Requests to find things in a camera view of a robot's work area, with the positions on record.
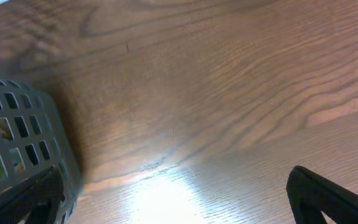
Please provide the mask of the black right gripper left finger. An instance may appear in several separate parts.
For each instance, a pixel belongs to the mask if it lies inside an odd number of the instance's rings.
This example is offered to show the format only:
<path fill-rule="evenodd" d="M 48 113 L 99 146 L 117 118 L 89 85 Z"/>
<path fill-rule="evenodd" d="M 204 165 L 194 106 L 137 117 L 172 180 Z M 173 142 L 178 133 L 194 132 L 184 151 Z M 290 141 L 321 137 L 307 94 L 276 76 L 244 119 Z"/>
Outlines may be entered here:
<path fill-rule="evenodd" d="M 63 189 L 56 167 L 23 181 L 0 195 L 0 223 L 55 223 Z"/>

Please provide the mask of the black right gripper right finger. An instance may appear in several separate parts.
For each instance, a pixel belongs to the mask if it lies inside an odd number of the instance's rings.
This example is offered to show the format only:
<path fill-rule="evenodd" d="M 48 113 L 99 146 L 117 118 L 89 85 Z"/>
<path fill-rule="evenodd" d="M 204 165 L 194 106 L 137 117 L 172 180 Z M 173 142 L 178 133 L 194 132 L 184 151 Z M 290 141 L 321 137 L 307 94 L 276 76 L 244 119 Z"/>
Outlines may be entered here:
<path fill-rule="evenodd" d="M 290 172 L 286 191 L 296 223 L 326 224 L 325 215 L 337 224 L 358 223 L 358 195 L 303 166 Z"/>

